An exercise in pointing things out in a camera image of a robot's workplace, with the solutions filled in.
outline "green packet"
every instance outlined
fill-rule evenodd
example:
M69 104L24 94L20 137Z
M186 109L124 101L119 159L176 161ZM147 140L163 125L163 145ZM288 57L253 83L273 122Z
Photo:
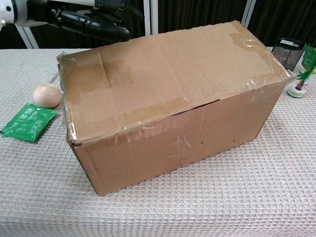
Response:
M34 142L56 113L55 110L27 103L0 131L0 134Z

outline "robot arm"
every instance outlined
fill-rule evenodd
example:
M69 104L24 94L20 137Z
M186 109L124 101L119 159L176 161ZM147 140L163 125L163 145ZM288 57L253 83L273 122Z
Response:
M6 24L31 27L49 24L109 41L128 41L130 31L115 12L138 20L144 15L125 0L1 0L0 30Z

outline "textured table cover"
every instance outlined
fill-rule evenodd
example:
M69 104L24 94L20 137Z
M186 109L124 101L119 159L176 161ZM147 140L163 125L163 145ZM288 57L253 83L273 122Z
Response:
M1 127L38 83L59 85L61 52L0 50ZM0 137L0 236L316 236L315 79L301 99L282 93L255 141L105 197L60 105L36 143Z

